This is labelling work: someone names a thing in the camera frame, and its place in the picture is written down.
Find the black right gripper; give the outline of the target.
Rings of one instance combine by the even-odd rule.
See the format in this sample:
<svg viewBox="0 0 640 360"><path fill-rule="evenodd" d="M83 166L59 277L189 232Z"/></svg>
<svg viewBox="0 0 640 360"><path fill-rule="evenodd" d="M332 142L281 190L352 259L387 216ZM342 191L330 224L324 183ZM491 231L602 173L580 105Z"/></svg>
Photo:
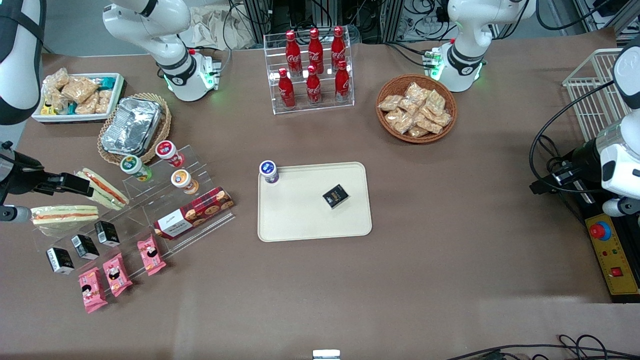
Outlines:
<svg viewBox="0 0 640 360"><path fill-rule="evenodd" d="M72 193L91 198L94 189L86 178L70 173L45 172L41 162L12 149L1 150L1 194Z"/></svg>

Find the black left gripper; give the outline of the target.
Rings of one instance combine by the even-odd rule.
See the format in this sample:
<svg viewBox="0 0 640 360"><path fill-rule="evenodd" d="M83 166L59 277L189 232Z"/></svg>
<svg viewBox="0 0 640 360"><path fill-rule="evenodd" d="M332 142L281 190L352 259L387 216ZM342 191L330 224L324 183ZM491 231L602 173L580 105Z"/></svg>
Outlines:
<svg viewBox="0 0 640 360"><path fill-rule="evenodd" d="M570 160L551 159L551 177L558 185L574 183L577 177L592 183L602 179L601 156L597 140L591 139L570 153ZM529 185L534 195L556 194L555 184L547 179L535 180Z"/></svg>

